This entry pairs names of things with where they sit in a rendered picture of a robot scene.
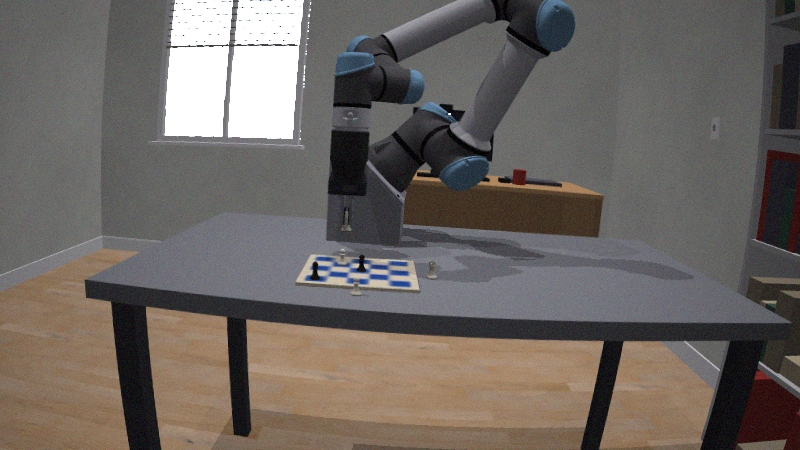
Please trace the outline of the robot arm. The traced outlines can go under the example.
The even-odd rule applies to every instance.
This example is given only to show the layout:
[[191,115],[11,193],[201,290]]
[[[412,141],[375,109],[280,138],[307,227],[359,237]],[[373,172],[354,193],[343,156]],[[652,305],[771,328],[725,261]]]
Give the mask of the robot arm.
[[414,104],[424,78],[398,62],[483,22],[508,21],[507,42],[459,122],[429,102],[368,150],[368,160],[400,193],[424,163],[448,188],[470,189],[489,171],[496,128],[537,61],[570,42],[574,19],[562,0],[457,0],[374,39],[354,38],[337,57],[333,107]]

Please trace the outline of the blue and cream chessboard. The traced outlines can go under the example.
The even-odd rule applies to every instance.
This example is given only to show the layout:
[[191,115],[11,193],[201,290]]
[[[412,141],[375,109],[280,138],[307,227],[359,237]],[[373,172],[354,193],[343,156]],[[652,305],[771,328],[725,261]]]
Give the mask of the blue and cream chessboard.
[[[359,277],[359,290],[419,293],[414,261],[364,258],[366,272],[358,272],[358,257],[345,257],[344,266],[339,260],[340,256],[311,254],[295,285],[353,289],[353,279]],[[310,279],[314,261],[320,280]]]

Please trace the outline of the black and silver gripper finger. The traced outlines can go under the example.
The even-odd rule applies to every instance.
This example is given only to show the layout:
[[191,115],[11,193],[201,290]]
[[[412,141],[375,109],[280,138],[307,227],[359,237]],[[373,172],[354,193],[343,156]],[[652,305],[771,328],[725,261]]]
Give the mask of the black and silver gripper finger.
[[349,212],[348,212],[348,225],[352,225],[353,224],[353,200],[355,199],[355,197],[356,196],[350,196],[349,195],[350,207],[349,207]]
[[344,225],[344,224],[345,224],[345,211],[346,211],[346,206],[345,206],[345,197],[346,197],[346,195],[339,195],[339,198],[340,198],[340,199],[342,198],[342,205],[341,205],[341,223],[340,223],[341,225]]

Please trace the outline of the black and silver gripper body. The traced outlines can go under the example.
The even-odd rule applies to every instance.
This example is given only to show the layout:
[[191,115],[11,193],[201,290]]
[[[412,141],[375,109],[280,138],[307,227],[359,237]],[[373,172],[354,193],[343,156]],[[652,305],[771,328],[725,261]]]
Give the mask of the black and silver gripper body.
[[366,195],[370,118],[371,109],[333,107],[328,194]]

